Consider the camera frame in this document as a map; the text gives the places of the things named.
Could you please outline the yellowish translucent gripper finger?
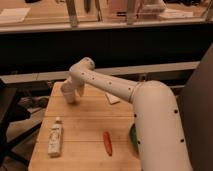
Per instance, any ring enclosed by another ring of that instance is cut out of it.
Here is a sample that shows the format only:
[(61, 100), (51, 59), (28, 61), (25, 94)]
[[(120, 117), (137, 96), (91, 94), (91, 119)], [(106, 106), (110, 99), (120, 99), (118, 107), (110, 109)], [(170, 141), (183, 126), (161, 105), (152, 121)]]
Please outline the yellowish translucent gripper finger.
[(85, 84), (82, 84), (77, 88), (77, 93), (80, 97), (84, 95), (84, 87), (85, 87)]

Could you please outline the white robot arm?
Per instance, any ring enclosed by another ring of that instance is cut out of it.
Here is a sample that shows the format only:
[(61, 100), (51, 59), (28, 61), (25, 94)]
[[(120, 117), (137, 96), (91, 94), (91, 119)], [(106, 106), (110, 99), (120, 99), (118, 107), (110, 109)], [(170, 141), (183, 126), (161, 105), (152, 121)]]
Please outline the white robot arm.
[(193, 171), (172, 90), (160, 81), (130, 81), (94, 67), (88, 57), (72, 65), (73, 84), (90, 84), (132, 104), (141, 171)]

